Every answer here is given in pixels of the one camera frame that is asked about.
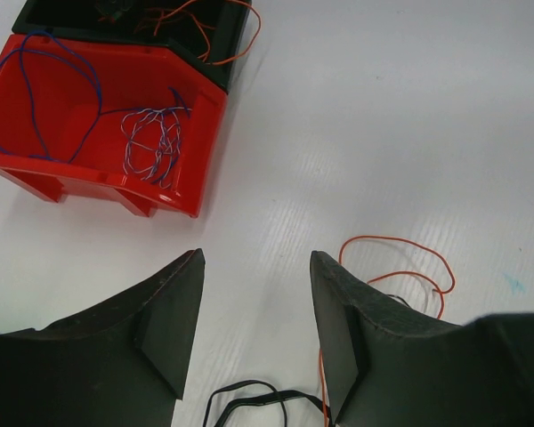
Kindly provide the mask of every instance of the red plastic bin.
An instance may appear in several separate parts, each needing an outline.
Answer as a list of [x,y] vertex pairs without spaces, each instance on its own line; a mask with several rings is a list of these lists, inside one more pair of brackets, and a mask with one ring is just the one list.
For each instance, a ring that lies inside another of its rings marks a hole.
[[[24,38],[10,36],[0,60],[19,48]],[[124,173],[127,140],[120,125],[125,112],[103,116],[71,164],[28,157],[43,149],[32,125],[18,54],[0,70],[0,145],[14,153],[0,152],[0,175],[47,201],[60,202],[65,195],[94,197],[118,201],[142,216],[162,208],[197,217],[226,93],[166,48],[61,42],[95,68],[103,110],[170,107],[174,97],[169,86],[182,96],[191,114],[181,118],[182,151],[171,172],[173,185],[162,189]],[[83,69],[82,62],[48,37],[33,36],[26,47],[56,54]],[[24,63],[43,139],[53,158],[69,160],[96,117],[95,90],[59,61],[24,53]]]

